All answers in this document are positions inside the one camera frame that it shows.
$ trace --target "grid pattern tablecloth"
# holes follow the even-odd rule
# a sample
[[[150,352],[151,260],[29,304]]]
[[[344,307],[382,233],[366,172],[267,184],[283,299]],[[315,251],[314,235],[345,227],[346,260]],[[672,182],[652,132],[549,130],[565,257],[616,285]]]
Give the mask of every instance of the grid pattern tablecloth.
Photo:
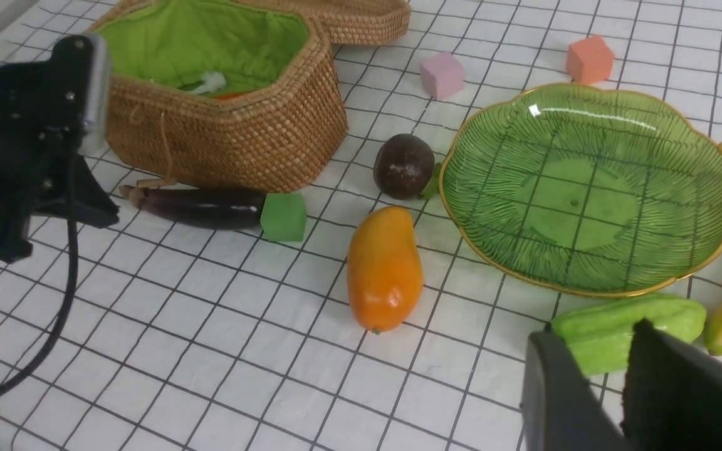
[[[0,63],[48,57],[115,0],[41,0],[0,36]],[[344,255],[381,197],[370,168],[398,132],[445,154],[466,117],[569,81],[567,46],[604,35],[619,59],[604,88],[667,100],[722,140],[722,0],[412,0],[409,33],[336,49],[350,135],[313,186],[301,246],[257,231],[202,231],[138,214],[83,227],[80,289],[63,339],[0,399],[0,451],[519,451],[525,339],[593,301],[484,265],[441,202],[407,202],[424,295],[374,336],[347,306]],[[430,100],[419,61],[452,51],[467,86]],[[108,152],[89,159],[106,190],[146,177]],[[35,220],[34,256],[0,265],[0,382],[46,339],[62,298],[64,223]],[[722,255],[668,288],[714,308]],[[618,420],[622,374],[592,380]]]

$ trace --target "leaf-shaped bowl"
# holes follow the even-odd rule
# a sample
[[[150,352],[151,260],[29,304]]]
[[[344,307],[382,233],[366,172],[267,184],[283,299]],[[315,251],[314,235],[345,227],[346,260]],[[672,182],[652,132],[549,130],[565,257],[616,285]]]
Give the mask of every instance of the leaf-shaped bowl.
[[[479,111],[439,195],[485,261],[573,294],[644,294],[722,251],[717,144],[639,92],[559,83]]]

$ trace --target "green leaf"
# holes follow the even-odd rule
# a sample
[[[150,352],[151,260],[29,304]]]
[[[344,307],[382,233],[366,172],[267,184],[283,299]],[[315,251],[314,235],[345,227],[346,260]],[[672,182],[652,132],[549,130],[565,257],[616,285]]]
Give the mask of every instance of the green leaf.
[[[427,200],[438,194],[440,172],[442,172],[442,163],[436,163],[433,165],[433,174],[431,179],[427,181],[427,185],[425,185],[425,188],[423,188],[422,192],[419,193],[419,198]]]

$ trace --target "wicker basket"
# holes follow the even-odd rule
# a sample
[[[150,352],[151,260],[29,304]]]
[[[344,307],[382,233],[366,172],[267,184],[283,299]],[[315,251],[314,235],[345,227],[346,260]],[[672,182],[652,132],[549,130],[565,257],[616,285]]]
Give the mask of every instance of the wicker basket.
[[[122,0],[89,32],[154,4]],[[402,36],[404,0],[240,0],[295,12],[310,38],[268,88],[213,100],[114,74],[108,143],[124,163],[198,187],[289,192],[315,180],[347,133],[332,43],[379,45]]]

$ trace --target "pink foam cube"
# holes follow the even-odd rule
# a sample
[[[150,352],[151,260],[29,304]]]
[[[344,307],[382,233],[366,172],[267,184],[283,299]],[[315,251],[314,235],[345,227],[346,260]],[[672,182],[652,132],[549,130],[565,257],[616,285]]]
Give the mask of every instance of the pink foam cube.
[[[422,88],[436,100],[445,100],[464,89],[464,68],[447,52],[439,53],[419,64]]]

